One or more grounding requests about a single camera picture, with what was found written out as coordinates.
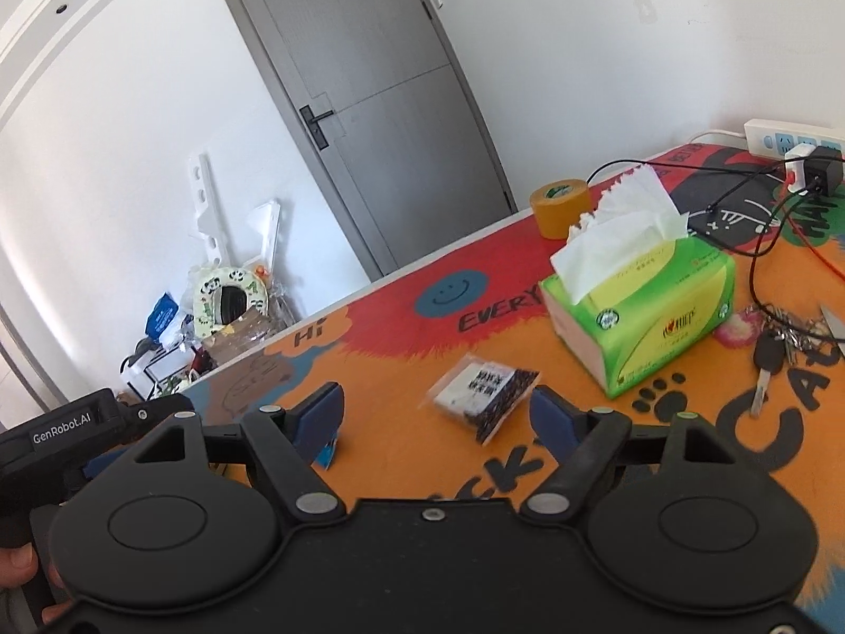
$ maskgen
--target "black door handle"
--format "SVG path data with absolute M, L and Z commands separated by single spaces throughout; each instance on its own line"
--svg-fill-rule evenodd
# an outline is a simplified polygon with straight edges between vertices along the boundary
M 320 128 L 320 122 L 324 119 L 328 119 L 330 116 L 333 116 L 335 111 L 333 109 L 329 109 L 320 116 L 314 116 L 314 111 L 311 109 L 311 105 L 305 105 L 299 110 L 299 113 L 303 116 L 303 120 L 305 120 L 305 125 L 311 133 L 311 137 L 314 139 L 314 142 L 317 143 L 318 150 L 325 150 L 328 147 L 328 141 L 325 139 L 323 129 Z

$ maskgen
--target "tissue pack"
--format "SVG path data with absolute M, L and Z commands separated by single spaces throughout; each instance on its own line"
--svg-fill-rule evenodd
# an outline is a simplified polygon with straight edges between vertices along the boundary
M 735 278 L 728 254 L 692 237 L 658 245 L 580 302 L 558 275 L 540 288 L 558 336 L 614 398 L 724 322 Z

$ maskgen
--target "silver screw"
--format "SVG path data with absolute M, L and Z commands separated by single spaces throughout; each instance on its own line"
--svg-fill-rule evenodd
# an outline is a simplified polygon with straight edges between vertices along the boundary
M 422 511 L 422 518 L 425 521 L 442 521 L 446 519 L 446 513 L 440 508 L 428 508 Z
M 337 498 L 331 493 L 305 493 L 297 498 L 297 508 L 309 515 L 325 515 L 337 506 Z
M 559 515 L 569 510 L 569 499 L 560 493 L 538 493 L 528 499 L 528 508 L 538 515 Z

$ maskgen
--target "door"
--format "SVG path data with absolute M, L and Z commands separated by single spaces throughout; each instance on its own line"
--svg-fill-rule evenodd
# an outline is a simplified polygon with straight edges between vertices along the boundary
M 242 0 L 382 274 L 512 213 L 420 0 Z

